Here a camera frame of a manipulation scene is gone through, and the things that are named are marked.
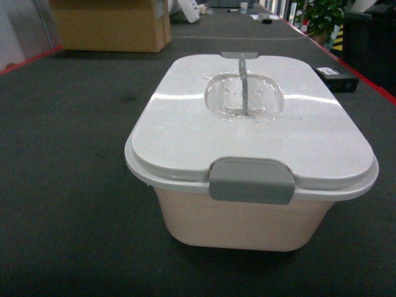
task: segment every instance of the gray floor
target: gray floor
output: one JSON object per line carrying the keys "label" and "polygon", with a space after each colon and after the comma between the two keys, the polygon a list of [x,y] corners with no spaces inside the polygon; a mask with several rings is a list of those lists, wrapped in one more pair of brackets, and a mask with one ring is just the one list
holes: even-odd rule
{"label": "gray floor", "polygon": [[285,24],[225,30],[241,17],[173,24],[159,54],[58,52],[0,76],[0,295],[395,295],[396,108],[362,81],[335,96],[372,145],[377,183],[337,203],[297,251],[179,243],[126,168],[126,139],[177,58],[257,51],[337,65]]}

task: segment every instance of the plastic storage container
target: plastic storage container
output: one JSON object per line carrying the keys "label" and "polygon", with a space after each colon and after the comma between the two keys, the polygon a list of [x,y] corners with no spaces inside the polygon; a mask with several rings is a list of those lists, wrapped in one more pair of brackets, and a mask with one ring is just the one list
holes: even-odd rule
{"label": "plastic storage container", "polygon": [[291,251],[336,201],[370,190],[379,167],[309,65],[260,56],[246,66],[244,88],[237,59],[174,62],[126,142],[126,161],[154,187],[181,242]]}

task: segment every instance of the potted plant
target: potted plant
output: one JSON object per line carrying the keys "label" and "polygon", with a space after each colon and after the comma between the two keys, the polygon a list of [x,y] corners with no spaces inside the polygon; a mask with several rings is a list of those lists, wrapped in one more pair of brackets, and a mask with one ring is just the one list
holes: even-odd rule
{"label": "potted plant", "polygon": [[308,20],[307,34],[318,44],[323,45],[334,27],[343,22],[347,5],[355,0],[296,0],[297,10],[302,14],[296,17],[300,24]]}

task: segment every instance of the small white object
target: small white object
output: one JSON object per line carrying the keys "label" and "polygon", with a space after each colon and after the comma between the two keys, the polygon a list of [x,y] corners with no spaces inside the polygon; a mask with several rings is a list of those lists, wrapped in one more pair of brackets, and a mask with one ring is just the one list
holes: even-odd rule
{"label": "small white object", "polygon": [[248,3],[247,2],[241,2],[241,13],[245,14],[248,11]]}
{"label": "small white object", "polygon": [[199,8],[195,0],[177,0],[189,23],[199,20]]}

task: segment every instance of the container lid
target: container lid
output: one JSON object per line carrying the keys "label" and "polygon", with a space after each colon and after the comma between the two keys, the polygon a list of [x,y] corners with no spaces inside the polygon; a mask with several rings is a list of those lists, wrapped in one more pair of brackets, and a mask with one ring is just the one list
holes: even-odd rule
{"label": "container lid", "polygon": [[[126,143],[131,171],[155,187],[209,193],[210,171],[217,161],[265,159],[290,171],[293,199],[338,201],[367,192],[378,175],[375,155],[312,68],[277,56],[246,60],[246,65],[252,77],[262,75],[278,84],[282,104],[261,109],[263,118],[217,112],[205,100],[208,86],[214,77],[226,80],[237,74],[238,60],[217,55],[179,59]],[[211,96],[216,100],[222,95]],[[268,119],[265,111],[271,109],[276,112]]]}

